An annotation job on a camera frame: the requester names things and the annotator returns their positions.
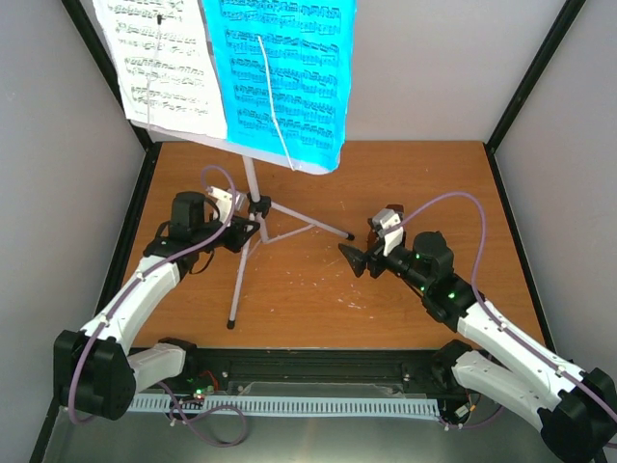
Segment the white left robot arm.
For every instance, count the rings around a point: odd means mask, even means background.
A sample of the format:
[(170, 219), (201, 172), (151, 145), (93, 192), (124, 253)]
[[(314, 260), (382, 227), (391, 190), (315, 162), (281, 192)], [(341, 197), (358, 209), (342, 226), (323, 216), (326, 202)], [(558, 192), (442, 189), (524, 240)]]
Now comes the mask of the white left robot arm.
[(136, 394), (168, 378), (183, 389), (199, 381), (201, 365), (187, 355), (192, 343), (164, 339), (138, 353), (131, 347), (159, 303), (193, 274), (201, 254), (212, 256), (218, 248), (238, 253), (257, 232), (258, 222), (237, 213), (246, 200), (217, 187), (176, 194), (170, 219), (118, 293), (80, 330), (55, 339), (54, 394), (73, 422), (115, 421)]

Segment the white music sheet paper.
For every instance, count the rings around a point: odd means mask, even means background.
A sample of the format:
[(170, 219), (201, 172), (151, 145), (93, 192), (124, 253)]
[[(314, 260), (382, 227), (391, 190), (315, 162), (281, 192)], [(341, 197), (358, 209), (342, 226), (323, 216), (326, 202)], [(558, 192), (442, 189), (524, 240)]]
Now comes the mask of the white music sheet paper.
[(225, 139), (228, 125), (197, 1), (94, 1), (128, 120)]

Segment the blue music sheet folder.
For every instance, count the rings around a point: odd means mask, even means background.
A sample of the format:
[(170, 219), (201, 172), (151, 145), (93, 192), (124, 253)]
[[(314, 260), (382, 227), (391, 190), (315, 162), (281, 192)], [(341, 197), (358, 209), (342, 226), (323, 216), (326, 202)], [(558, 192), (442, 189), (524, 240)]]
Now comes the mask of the blue music sheet folder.
[(354, 1), (206, 1), (228, 142), (337, 169), (352, 89)]

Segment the brown wooden metronome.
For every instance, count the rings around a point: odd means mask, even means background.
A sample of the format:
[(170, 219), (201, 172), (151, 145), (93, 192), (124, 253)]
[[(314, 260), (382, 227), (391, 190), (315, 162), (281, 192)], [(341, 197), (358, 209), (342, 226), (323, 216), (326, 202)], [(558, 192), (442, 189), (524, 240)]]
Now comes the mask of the brown wooden metronome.
[(405, 240), (405, 232), (402, 229), (404, 206), (402, 204), (388, 204), (375, 216), (369, 218), (369, 232), (367, 236), (367, 249), (387, 257), (391, 251)]

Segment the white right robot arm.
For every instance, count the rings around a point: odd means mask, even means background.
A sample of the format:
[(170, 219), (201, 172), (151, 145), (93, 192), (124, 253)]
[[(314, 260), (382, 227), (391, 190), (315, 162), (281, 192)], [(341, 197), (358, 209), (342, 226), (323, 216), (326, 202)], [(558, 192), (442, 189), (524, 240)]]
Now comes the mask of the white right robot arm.
[(413, 247), (384, 240), (362, 251), (338, 247), (356, 276), (388, 271), (419, 297), (436, 321), (465, 338), (445, 348), (451, 379), (518, 415), (563, 462), (589, 462), (616, 436), (616, 387), (599, 368), (585, 371), (531, 338), (453, 269), (454, 254), (438, 231)]

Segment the white tripod music stand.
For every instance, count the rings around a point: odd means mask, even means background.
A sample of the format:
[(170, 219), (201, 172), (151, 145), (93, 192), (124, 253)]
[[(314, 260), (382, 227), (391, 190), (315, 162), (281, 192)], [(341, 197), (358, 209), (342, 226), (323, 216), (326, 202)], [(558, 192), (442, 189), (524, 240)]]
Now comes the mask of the white tripod music stand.
[[(314, 218), (311, 218), (305, 214), (297, 212), (293, 209), (285, 207), (281, 204), (273, 202), (270, 197), (262, 194), (259, 191), (259, 186), (257, 182), (257, 175), (255, 172), (255, 163), (254, 160), (261, 160), (264, 162), (270, 162), (273, 164), (281, 165), (281, 161), (274, 161), (271, 159), (272, 154), (268, 154), (266, 151), (260, 151), (256, 149), (242, 148), (239, 145), (232, 144), (230, 142), (224, 141), (216, 141), (211, 137), (207, 137), (205, 135), (190, 135), (189, 133), (180, 133), (180, 132), (166, 132), (162, 128), (157, 128), (158, 131), (164, 133), (165, 136), (172, 137), (174, 140), (183, 140), (190, 141), (204, 146), (210, 146), (213, 149), (222, 150), (226, 152), (233, 152), (242, 157), (242, 161), (244, 164), (245, 177), (248, 182), (249, 191), (247, 193), (240, 193), (240, 203), (238, 208), (242, 208), (244, 205), (248, 208), (249, 219), (255, 220), (260, 224), (259, 228), (259, 236), (260, 236), (260, 244), (272, 244), (275, 241), (279, 241), (282, 239), (286, 239), (287, 237), (291, 237), (294, 234), (298, 234), (301, 232), (305, 232), (310, 230), (313, 227), (316, 227), (320, 230), (331, 232), (338, 237), (343, 239), (347, 239), (348, 241), (353, 241), (355, 236), (348, 232), (342, 231), (330, 225), (327, 225), (323, 222), (320, 222)], [(295, 231), (290, 231), (288, 233), (281, 234), (276, 237), (271, 237), (268, 234), (267, 226), (266, 226), (266, 217), (271, 210), (276, 210), (287, 216), (293, 217), (304, 222), (306, 225), (303, 228), (300, 228)], [(237, 316), (237, 310), (240, 301), (240, 295), (242, 290), (243, 279), (245, 275), (245, 269), (251, 254), (240, 253), (240, 262), (237, 271), (235, 287), (231, 302), (231, 308), (228, 316), (228, 324), (227, 328), (232, 330), (235, 327), (235, 320)]]

